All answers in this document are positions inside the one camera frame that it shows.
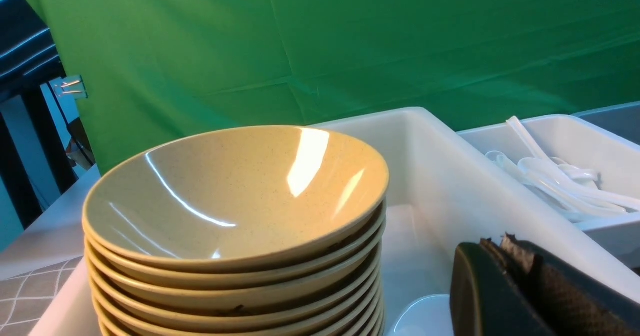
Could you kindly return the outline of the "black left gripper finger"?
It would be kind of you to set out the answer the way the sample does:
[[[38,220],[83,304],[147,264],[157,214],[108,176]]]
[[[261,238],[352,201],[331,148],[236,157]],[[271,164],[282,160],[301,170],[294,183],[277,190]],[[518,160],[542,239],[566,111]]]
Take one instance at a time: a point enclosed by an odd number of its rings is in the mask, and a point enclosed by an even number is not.
[[[455,335],[638,335],[639,304],[539,245],[505,234],[455,248]]]

